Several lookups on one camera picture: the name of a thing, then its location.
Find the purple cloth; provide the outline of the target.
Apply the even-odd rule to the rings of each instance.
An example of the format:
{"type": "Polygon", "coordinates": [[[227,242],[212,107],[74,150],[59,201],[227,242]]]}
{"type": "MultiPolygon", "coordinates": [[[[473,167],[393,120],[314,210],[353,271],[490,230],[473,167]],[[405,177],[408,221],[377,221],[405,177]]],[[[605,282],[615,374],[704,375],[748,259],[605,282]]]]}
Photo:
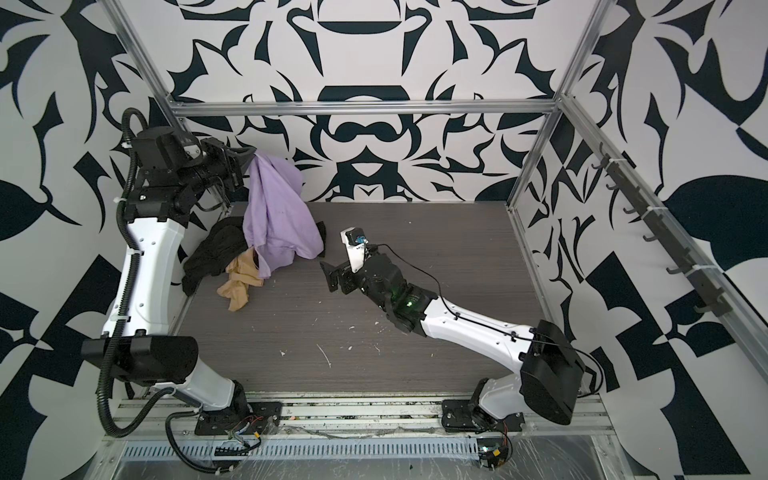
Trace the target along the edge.
{"type": "Polygon", "coordinates": [[[315,259],[325,242],[301,197],[303,177],[292,161],[257,153],[248,166],[243,230],[258,259],[261,279],[299,256],[315,259]]]}

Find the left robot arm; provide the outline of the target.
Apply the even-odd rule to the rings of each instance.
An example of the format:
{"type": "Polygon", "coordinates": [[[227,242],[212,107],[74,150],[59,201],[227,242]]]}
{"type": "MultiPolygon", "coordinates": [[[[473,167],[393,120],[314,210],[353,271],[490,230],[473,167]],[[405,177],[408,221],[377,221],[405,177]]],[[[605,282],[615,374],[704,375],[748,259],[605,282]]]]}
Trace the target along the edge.
{"type": "Polygon", "coordinates": [[[130,165],[116,203],[127,244],[124,270],[100,338],[84,341],[81,349],[83,359],[100,369],[97,406],[107,409],[119,380],[163,390],[204,411],[229,409],[237,383],[201,360],[194,339],[173,335],[170,293],[194,207],[212,187],[241,188],[255,150],[173,127],[128,133],[123,145],[130,165]]]}

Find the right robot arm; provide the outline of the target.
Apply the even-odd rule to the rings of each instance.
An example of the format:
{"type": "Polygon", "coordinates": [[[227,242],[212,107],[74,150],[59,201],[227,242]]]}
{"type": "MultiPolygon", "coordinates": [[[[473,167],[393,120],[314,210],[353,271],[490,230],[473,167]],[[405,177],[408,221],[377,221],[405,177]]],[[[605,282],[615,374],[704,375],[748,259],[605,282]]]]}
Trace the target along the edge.
{"type": "Polygon", "coordinates": [[[399,330],[454,343],[507,368],[504,377],[481,379],[454,413],[465,420],[464,430],[487,431],[526,412],[558,425],[571,423],[586,366],[557,325],[505,323],[462,309],[408,282],[377,251],[361,265],[322,262],[320,267],[330,291],[362,293],[399,330]]]}

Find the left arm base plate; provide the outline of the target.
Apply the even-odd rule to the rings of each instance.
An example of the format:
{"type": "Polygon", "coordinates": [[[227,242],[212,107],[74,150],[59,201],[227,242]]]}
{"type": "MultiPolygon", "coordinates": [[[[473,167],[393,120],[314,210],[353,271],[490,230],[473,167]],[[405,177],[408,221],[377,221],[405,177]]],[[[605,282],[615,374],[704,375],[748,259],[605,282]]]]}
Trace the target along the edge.
{"type": "Polygon", "coordinates": [[[264,434],[278,427],[283,403],[279,401],[249,402],[243,412],[228,408],[220,411],[203,411],[197,420],[194,434],[197,436],[264,434]]]}

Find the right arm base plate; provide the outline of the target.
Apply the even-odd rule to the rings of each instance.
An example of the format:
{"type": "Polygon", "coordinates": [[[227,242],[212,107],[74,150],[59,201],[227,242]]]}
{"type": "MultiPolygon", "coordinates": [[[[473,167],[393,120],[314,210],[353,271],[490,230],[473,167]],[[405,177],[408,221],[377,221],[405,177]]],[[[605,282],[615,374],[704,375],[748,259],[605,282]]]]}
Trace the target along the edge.
{"type": "Polygon", "coordinates": [[[441,402],[442,428],[447,432],[521,432],[525,423],[522,413],[495,419],[470,400],[443,400],[441,402]]]}

